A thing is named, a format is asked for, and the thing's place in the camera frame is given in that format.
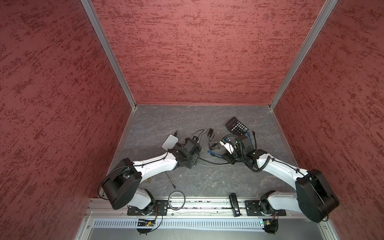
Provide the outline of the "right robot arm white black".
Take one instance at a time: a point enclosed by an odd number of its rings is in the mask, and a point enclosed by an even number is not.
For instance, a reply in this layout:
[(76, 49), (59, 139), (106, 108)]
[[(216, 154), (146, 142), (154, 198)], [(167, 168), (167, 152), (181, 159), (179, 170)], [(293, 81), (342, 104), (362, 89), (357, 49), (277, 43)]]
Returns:
[(269, 191), (260, 198), (257, 209), (265, 216), (271, 216), (278, 210), (288, 210), (302, 213), (309, 220), (319, 223), (326, 221), (340, 205), (321, 171), (305, 170), (285, 163), (264, 150), (255, 149), (244, 136), (228, 135), (222, 138), (220, 144), (227, 150), (224, 157), (229, 163), (241, 161), (252, 172), (267, 172), (292, 187), (292, 192)]

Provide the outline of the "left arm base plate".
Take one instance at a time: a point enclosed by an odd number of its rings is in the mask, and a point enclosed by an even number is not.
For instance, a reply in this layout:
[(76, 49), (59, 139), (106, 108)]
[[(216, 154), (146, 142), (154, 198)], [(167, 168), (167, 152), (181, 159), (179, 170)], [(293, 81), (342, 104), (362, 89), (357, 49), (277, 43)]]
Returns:
[(168, 201), (167, 200), (154, 200), (143, 210), (138, 209), (137, 207), (128, 206), (127, 215), (128, 216), (156, 216), (163, 215), (165, 216), (168, 211)]

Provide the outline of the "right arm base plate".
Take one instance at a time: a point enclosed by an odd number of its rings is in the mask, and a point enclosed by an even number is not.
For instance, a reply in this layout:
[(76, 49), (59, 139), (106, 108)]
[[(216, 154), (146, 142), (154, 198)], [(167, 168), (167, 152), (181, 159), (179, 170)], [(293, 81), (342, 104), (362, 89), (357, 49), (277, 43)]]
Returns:
[(271, 205), (267, 203), (267, 201), (246, 200), (245, 209), (247, 216), (277, 217), (287, 215), (285, 210), (274, 210)]

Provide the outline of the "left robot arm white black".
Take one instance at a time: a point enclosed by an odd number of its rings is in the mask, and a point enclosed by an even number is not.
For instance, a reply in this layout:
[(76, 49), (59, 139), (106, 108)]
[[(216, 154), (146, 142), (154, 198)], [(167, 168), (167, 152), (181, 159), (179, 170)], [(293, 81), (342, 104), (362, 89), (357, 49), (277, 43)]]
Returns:
[(114, 210), (129, 206), (150, 214), (155, 208), (155, 199), (139, 185), (160, 173), (182, 167), (191, 169), (197, 164), (202, 150), (198, 137), (186, 138), (184, 144), (179, 144), (173, 135), (167, 141), (171, 139), (174, 142), (164, 154), (144, 161), (132, 162), (125, 158), (102, 180), (101, 188)]

